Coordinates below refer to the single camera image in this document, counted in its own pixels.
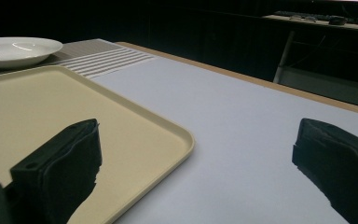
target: white tabletop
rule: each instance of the white tabletop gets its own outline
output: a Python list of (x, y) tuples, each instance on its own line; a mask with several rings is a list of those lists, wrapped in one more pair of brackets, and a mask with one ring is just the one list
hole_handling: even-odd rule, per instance
[(156, 56), (91, 80), (191, 131), (194, 152), (117, 223), (347, 223), (292, 164), (302, 118), (358, 113)]

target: dark background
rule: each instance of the dark background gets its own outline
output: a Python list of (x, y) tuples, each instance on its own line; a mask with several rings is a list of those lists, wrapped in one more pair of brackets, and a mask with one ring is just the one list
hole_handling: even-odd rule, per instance
[(0, 36), (124, 41), (272, 81), (294, 30), (288, 64), (358, 82), (358, 31), (262, 18), (277, 10), (358, 18), (355, 4), (298, 0), (2, 2)]

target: beige tray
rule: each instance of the beige tray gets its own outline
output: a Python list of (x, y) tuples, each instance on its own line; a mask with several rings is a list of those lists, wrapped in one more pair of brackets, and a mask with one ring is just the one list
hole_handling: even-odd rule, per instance
[(9, 169), (66, 126), (96, 118), (103, 165), (69, 223), (110, 223), (191, 153), (184, 128), (64, 67), (0, 75), (0, 183)]

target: plate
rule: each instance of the plate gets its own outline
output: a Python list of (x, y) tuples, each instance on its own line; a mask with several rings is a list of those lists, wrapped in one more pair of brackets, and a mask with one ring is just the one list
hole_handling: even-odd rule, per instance
[(44, 61), (62, 43), (37, 37), (0, 37), (0, 69), (28, 67)]

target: gray placemat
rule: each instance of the gray placemat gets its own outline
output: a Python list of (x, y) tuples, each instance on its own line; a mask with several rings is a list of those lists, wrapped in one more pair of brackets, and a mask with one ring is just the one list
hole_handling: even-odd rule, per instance
[[(141, 51), (101, 39), (91, 39), (64, 44), (60, 51), (33, 67), (61, 65), (84, 77), (92, 78), (153, 59), (153, 55)], [(18, 70), (0, 70), (0, 74), (13, 71)]]

